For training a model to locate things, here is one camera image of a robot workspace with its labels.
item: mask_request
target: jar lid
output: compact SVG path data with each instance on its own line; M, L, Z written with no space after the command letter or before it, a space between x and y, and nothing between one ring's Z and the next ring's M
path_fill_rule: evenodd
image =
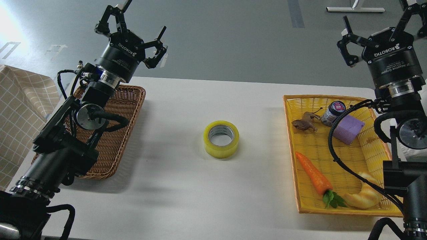
M329 105L328 109L333 115L339 116L345 112L345 104L341 101L334 101Z

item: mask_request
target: yellow wicker basket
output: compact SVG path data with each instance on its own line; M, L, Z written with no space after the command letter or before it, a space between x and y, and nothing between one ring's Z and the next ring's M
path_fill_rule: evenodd
M336 209L329 207L325 209L322 196L316 192L307 173L299 161L296 160L295 152L300 152L307 156L329 179L333 185L333 190L339 195L360 192L362 187L360 180L343 170L332 160L328 148L330 127L314 119L313 123L318 131L313 132L311 129L302 131L295 129L291 122L301 119L306 111L314 112L323 107L322 110L317 112L321 116L333 101L342 101L349 107L349 105L363 101L364 98L329 95L285 95L283 100L290 151L292 153L295 197L300 213L402 217L399 209L385 197L379 204L366 210L352 207L338 207ZM374 132L375 114L372 109L362 108L351 115L363 121L365 126L351 145L346 145L333 138L334 149L349 168L356 173L360 171L369 172L378 179L381 187L384 187L383 161L390 160L391 154L388 146Z

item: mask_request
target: toy carrot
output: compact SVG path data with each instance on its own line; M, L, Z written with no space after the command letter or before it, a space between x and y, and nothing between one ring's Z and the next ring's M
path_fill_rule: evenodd
M313 165L313 163L301 153L295 152L295 154L305 172L310 177L316 192L323 196L323 202L326 204L325 208L328 208L329 205L333 208L337 208L338 206L347 208L347 206L344 204L344 199L342 199L342 197L340 197L340 195L338 195L336 192L332 191L332 184Z

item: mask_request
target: jar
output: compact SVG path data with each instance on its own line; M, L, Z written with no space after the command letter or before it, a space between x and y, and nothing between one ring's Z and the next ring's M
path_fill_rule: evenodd
M343 112L345 112L345 104L341 101L334 101L329 105L325 113L320 117L320 120L323 124L330 127L332 126L333 121Z

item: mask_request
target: beige fabric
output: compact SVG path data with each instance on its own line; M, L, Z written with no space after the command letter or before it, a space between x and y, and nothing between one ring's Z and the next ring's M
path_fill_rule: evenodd
M59 101L47 76L0 65L0 190L5 190Z

